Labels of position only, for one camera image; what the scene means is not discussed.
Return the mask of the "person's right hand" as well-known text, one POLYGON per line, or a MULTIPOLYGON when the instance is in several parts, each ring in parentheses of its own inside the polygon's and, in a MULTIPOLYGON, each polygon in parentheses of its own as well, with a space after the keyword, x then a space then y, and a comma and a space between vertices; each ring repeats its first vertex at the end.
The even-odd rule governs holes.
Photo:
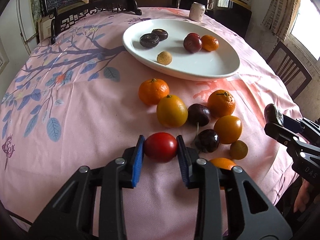
POLYGON ((304 212, 308 202, 310 201, 311 194, 314 192, 315 187, 312 186, 308 181, 303 180, 294 203, 293 212, 304 212))

